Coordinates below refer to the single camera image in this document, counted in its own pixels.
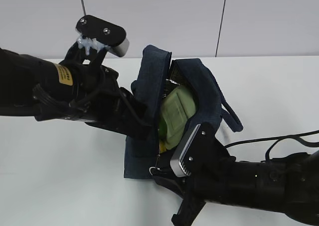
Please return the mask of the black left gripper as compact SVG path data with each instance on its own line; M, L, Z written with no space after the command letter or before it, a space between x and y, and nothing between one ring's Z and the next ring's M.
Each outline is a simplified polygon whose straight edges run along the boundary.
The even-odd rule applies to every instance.
M119 87L118 72L101 63L38 61L33 68L35 119L82 121L89 126L145 139L147 106Z

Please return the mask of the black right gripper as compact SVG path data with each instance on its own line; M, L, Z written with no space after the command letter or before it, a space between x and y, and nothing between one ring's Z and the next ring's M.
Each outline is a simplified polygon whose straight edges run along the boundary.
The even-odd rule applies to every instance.
M172 172L152 171L155 183L183 200L171 218L174 226L191 226L206 202L252 209L280 209L284 201L284 176L265 162L226 161L212 172L177 177Z

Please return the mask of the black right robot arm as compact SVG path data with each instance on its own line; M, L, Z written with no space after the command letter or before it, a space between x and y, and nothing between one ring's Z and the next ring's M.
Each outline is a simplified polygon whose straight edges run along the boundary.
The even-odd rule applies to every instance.
M282 213L316 226L319 223L319 171L308 164L310 154L295 153L270 162L236 161L227 151L209 156L190 176L177 177L160 158L154 181L181 197L171 218L190 226L207 203Z

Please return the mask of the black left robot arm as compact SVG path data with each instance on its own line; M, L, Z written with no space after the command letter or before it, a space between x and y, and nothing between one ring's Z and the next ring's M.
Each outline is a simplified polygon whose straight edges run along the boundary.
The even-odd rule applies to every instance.
M107 50L72 46L59 63L0 51L0 113L37 121L81 121L132 138L151 130L146 106L118 85L118 72L103 65Z

